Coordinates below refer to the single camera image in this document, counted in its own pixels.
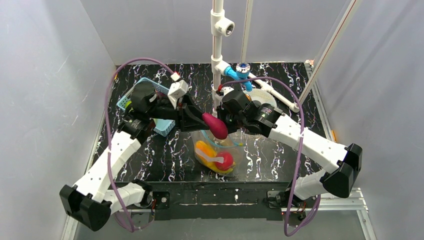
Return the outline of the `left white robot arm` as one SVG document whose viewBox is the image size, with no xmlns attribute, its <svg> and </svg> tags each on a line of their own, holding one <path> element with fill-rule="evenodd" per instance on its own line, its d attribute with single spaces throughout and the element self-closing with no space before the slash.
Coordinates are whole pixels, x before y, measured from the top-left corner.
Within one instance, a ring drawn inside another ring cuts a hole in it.
<svg viewBox="0 0 424 240">
<path fill-rule="evenodd" d="M 107 149 L 92 167 L 72 186 L 64 185 L 59 192 L 65 212 L 92 231 L 100 230 L 110 216 L 124 208 L 147 204 L 152 188 L 141 181 L 116 187 L 114 178 L 127 160 L 152 135 L 155 120 L 173 120 L 181 132 L 209 130 L 204 113 L 190 97 L 184 80 L 171 84 L 167 95 L 157 91 L 152 82 L 137 83 L 126 103 L 123 120 Z"/>
</svg>

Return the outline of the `orange toy mango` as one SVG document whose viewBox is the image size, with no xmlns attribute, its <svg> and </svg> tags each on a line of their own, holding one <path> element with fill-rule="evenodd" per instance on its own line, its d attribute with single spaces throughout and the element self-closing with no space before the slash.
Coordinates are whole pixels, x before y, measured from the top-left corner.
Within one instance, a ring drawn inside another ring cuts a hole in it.
<svg viewBox="0 0 424 240">
<path fill-rule="evenodd" d="M 207 167 L 211 167 L 214 161 L 211 159 L 217 156 L 216 151 L 207 143 L 202 140 L 198 140 L 194 144 L 195 157 L 198 161 L 200 161 L 203 165 Z"/>
</svg>

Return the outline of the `red toy apple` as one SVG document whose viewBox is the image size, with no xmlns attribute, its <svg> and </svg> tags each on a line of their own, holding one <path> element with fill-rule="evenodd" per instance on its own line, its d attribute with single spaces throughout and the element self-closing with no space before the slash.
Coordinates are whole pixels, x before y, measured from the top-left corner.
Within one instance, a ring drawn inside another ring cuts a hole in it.
<svg viewBox="0 0 424 240">
<path fill-rule="evenodd" d="M 217 167 L 217 169 L 221 170 L 221 171 L 227 171 L 229 170 L 233 163 L 234 163 L 234 159 L 233 156 L 227 152 L 227 151 L 221 151 L 219 152 L 216 157 L 218 158 L 223 158 L 223 162 L 216 162 L 215 166 Z"/>
</svg>

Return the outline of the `green toy pear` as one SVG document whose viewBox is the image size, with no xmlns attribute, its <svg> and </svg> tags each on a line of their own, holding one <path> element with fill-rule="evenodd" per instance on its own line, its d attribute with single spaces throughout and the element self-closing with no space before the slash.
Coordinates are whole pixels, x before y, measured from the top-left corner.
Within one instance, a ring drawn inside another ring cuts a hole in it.
<svg viewBox="0 0 424 240">
<path fill-rule="evenodd" d="M 129 100 L 126 104 L 125 104 L 125 111 L 128 112 L 132 109 L 132 101 Z"/>
</svg>

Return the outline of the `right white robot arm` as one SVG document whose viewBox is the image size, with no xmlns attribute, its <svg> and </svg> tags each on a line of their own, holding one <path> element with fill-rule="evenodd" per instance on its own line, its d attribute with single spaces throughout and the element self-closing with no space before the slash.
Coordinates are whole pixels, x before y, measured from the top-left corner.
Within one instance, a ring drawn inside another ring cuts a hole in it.
<svg viewBox="0 0 424 240">
<path fill-rule="evenodd" d="M 301 146 L 301 153 L 321 166 L 320 171 L 290 183 L 286 193 L 294 190 L 294 201 L 325 193 L 339 198 L 350 196 L 362 167 L 363 150 L 360 146 L 354 143 L 345 146 L 302 128 L 281 109 L 250 100 L 241 90 L 224 87 L 222 92 L 217 114 L 229 133 L 245 129 L 250 134 L 264 136 L 293 149 Z"/>
</svg>

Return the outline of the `clear zip top bag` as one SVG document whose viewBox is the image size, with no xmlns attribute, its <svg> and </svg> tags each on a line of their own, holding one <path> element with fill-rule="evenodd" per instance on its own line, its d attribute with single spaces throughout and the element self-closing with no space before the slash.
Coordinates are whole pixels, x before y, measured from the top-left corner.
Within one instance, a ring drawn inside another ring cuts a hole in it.
<svg viewBox="0 0 424 240">
<path fill-rule="evenodd" d="M 214 137 L 209 130 L 193 131 L 190 135 L 195 159 L 217 174 L 233 176 L 247 160 L 244 144 L 236 142 L 232 134 L 225 139 Z"/>
</svg>

